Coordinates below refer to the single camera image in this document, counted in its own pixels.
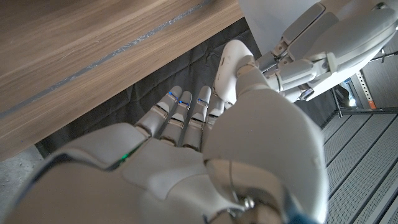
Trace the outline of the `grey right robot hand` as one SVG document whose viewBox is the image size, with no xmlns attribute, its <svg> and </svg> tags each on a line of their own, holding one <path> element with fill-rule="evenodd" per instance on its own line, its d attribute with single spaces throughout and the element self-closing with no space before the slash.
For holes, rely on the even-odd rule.
<svg viewBox="0 0 398 224">
<path fill-rule="evenodd" d="M 26 180 L 6 223 L 323 223 L 323 136 L 247 55 L 236 103 L 210 116 L 195 151 L 174 120 L 148 117 L 82 136 Z M 171 130 L 155 137 L 146 123 Z"/>
</svg>

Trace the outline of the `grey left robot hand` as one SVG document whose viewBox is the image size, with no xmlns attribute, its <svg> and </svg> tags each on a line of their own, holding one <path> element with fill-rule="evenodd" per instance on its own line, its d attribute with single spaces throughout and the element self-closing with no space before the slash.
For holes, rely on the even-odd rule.
<svg viewBox="0 0 398 224">
<path fill-rule="evenodd" d="M 267 84 L 291 101 L 349 78 L 397 32 L 397 1 L 260 1 L 256 10 Z"/>
</svg>

